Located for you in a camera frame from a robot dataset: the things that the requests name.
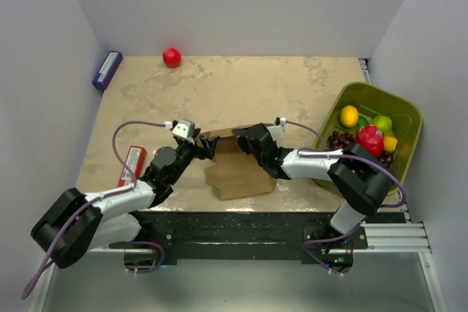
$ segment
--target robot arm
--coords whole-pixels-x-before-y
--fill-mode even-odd
[[[68,189],[37,222],[31,236],[47,251],[71,216],[84,208],[53,247],[50,257],[57,266],[73,265],[89,249],[134,240],[142,227],[129,213],[161,204],[193,159],[214,157],[219,137],[200,137],[200,146],[195,140],[200,130],[193,122],[179,120],[165,126],[178,146],[160,148],[136,184],[96,193]]]
[[[263,123],[245,129],[234,129],[242,151],[253,154],[258,164],[273,178],[314,178],[333,181],[345,199],[336,211],[330,225],[317,239],[337,237],[355,228],[365,217],[373,216],[382,204],[393,181],[387,175],[341,155],[358,156],[378,164],[378,160],[357,143],[344,150],[304,151],[283,148],[276,141],[285,136],[286,118],[277,118],[274,126]],[[355,171],[364,169],[362,176]]]

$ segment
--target yellow fruit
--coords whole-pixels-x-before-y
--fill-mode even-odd
[[[347,105],[341,109],[339,120],[341,124],[347,128],[352,128],[356,125],[359,119],[359,112],[354,106]]]
[[[393,153],[398,144],[398,140],[395,137],[384,137],[383,138],[383,150],[388,153]]]

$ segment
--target gray floor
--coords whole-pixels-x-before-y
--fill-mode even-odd
[[[299,262],[182,260],[134,277],[120,253],[56,270],[44,312],[433,311],[417,254],[359,254],[338,278]]]

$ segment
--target red fruit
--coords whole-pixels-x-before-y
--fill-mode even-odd
[[[355,141],[374,157],[383,152],[383,133],[372,124],[359,128]]]
[[[169,49],[164,50],[164,52],[162,53],[162,60],[164,61],[167,67],[173,68],[181,64],[182,56],[177,51],[177,49],[170,47]]]

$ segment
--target green pear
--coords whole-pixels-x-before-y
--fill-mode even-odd
[[[375,125],[378,129],[380,129],[386,137],[394,137],[392,131],[393,124],[390,117],[379,115],[376,118],[374,118],[372,124]]]

